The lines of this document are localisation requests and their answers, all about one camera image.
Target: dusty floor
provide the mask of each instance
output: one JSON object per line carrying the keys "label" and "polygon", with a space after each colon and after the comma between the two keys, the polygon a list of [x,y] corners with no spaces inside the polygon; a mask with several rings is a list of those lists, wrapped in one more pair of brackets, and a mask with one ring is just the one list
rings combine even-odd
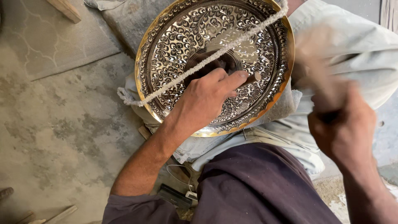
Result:
{"label": "dusty floor", "polygon": [[144,141],[140,119],[115,91],[133,60],[117,54],[28,82],[3,46],[0,69],[0,188],[15,190],[0,202],[1,223],[27,210],[49,218],[73,204],[68,223],[101,220],[114,178]]}

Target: white cable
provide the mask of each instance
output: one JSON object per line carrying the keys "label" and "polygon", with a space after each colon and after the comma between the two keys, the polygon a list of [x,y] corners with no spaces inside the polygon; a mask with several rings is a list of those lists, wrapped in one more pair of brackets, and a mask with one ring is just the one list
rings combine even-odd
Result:
{"label": "white cable", "polygon": [[[180,181],[177,177],[175,177],[174,175],[172,175],[172,173],[170,173],[170,171],[169,171],[169,166],[185,167],[187,170],[189,170],[190,177],[189,177],[188,183],[184,183],[184,182]],[[174,177],[176,180],[178,180],[179,182],[181,182],[181,183],[183,183],[183,184],[185,184],[185,185],[188,185],[189,190],[190,190],[191,192],[193,192],[193,191],[191,190],[191,187],[195,188],[195,186],[193,186],[193,185],[190,184],[191,178],[192,178],[192,170],[191,170],[190,168],[188,168],[188,167],[186,167],[186,166],[183,166],[183,165],[167,165],[166,170],[167,170],[167,172],[168,172],[172,177]]]}
{"label": "white cable", "polygon": [[252,35],[257,34],[258,32],[262,31],[265,29],[267,26],[271,25],[272,23],[276,22],[277,20],[281,19],[283,16],[287,14],[287,11],[289,10],[287,6],[287,0],[281,0],[281,10],[274,15],[270,16],[267,20],[261,22],[259,25],[256,27],[252,28],[248,32],[246,32],[244,35],[239,37],[238,39],[226,44],[222,49],[218,50],[214,54],[212,54],[210,57],[206,58],[199,64],[197,64],[195,67],[189,69],[182,75],[180,75],[178,78],[174,79],[173,81],[167,83],[166,85],[162,86],[160,89],[156,90],[155,92],[151,93],[149,96],[147,96],[144,100],[134,100],[128,92],[122,88],[119,87],[117,88],[117,94],[119,95],[120,99],[123,100],[124,104],[126,105],[135,105],[135,106],[144,106],[146,103],[150,102],[153,100],[155,97],[160,96],[163,92],[168,90],[170,87],[176,85],[177,83],[181,82],[184,80],[186,77],[190,76],[191,74],[199,71],[201,68],[203,68],[205,65],[209,64],[210,62],[216,60],[217,58],[221,57],[223,54],[227,53],[229,50],[233,49],[234,47],[238,46],[241,42],[247,40],[250,38]]}

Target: dark purple sleeve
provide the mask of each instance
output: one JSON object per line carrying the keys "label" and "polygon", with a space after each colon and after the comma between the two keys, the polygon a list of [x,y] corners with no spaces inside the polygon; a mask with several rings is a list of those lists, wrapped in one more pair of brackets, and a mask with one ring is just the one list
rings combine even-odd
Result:
{"label": "dark purple sleeve", "polygon": [[102,224],[189,224],[181,220],[170,202],[157,195],[110,195],[103,213]]}

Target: brass plate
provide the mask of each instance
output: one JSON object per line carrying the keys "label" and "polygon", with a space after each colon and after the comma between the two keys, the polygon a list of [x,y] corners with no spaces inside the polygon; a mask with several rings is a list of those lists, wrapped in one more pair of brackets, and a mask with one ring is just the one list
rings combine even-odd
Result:
{"label": "brass plate", "polygon": [[[136,57],[135,78],[141,100],[183,74],[194,53],[222,48],[280,7],[273,0],[177,0],[152,22]],[[287,17],[234,48],[238,70],[259,72],[262,80],[237,89],[219,117],[193,136],[212,137],[244,128],[278,100],[294,63],[294,37]],[[178,83],[145,105],[162,122],[184,92]]]}

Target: gold rim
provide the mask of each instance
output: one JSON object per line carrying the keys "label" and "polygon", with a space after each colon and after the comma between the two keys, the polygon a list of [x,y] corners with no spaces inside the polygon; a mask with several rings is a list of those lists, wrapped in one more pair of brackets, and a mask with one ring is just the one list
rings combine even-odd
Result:
{"label": "gold rim", "polygon": [[[142,53],[142,52],[141,52],[141,48],[142,48],[142,46],[146,43],[146,41],[148,40],[148,33],[149,33],[149,31],[151,31],[151,30],[157,25],[157,23],[158,23],[158,21],[159,21],[159,18],[162,17],[162,16],[164,16],[165,14],[167,14],[167,13],[174,7],[174,5],[176,5],[176,4],[178,4],[178,3],[181,3],[181,2],[183,2],[183,1],[185,1],[185,0],[176,0],[176,1],[173,2],[171,5],[169,5],[166,9],[164,9],[164,10],[154,19],[154,21],[153,21],[153,22],[151,23],[151,25],[148,27],[148,29],[146,30],[144,36],[143,36],[142,39],[141,39],[141,43],[140,43],[140,46],[139,46],[139,48],[138,48],[138,50],[137,50],[137,55],[136,55],[136,58],[135,58],[135,82],[136,82],[138,94],[139,94],[141,100],[144,100],[144,99],[145,99],[145,96],[144,96],[143,92],[141,91],[141,81],[140,81],[140,79],[138,78],[138,76],[139,76],[139,70],[140,70],[140,69],[139,69],[139,66],[138,66],[138,60],[139,60],[139,58],[141,57],[141,53]],[[281,10],[281,7],[280,7],[274,0],[262,0],[262,1],[265,2],[265,3],[270,3],[270,4],[272,4],[273,9],[274,9],[275,11],[277,11],[277,12]],[[269,110],[271,109],[271,107],[276,103],[276,101],[279,99],[279,97],[282,95],[283,91],[284,91],[285,88],[286,88],[286,85],[287,85],[287,83],[288,83],[288,81],[289,81],[289,79],[290,79],[290,75],[291,75],[292,70],[293,70],[293,64],[294,64],[294,61],[295,61],[295,39],[294,39],[292,27],[291,27],[291,25],[290,25],[290,22],[289,22],[287,16],[283,16],[283,17],[281,18],[281,21],[282,21],[283,25],[287,28],[287,40],[288,40],[288,42],[289,42],[290,58],[289,58],[289,61],[288,61],[289,70],[288,70],[287,72],[285,72],[285,81],[280,85],[280,88],[279,88],[280,91],[279,91],[279,93],[277,93],[277,94],[273,97],[273,100],[267,104],[267,107],[266,107],[264,110],[262,110],[262,111],[260,111],[260,112],[258,113],[258,116],[257,116],[257,117],[251,118],[251,119],[249,120],[248,123],[242,123],[242,124],[241,124],[239,127],[237,127],[237,128],[231,128],[229,131],[226,131],[226,130],[225,130],[225,131],[221,131],[220,133],[216,133],[216,132],[212,132],[212,133],[210,133],[210,134],[208,134],[208,133],[203,133],[203,132],[201,132],[201,130],[202,130],[202,129],[201,129],[201,130],[199,130],[199,131],[193,133],[192,136],[194,136],[194,137],[215,137],[215,136],[222,136],[222,135],[230,134],[230,133],[232,133],[232,132],[236,132],[236,131],[238,131],[238,130],[244,128],[244,127],[246,127],[247,125],[253,123],[253,122],[256,121],[259,117],[263,116],[263,115],[264,115],[267,111],[269,111]],[[158,116],[156,113],[154,113],[154,112],[152,111],[152,108],[150,107],[149,104],[145,104],[144,106],[145,106],[145,108],[148,110],[148,112],[149,112],[157,121],[159,121],[160,123],[163,122],[163,120],[160,119],[159,116]]]}

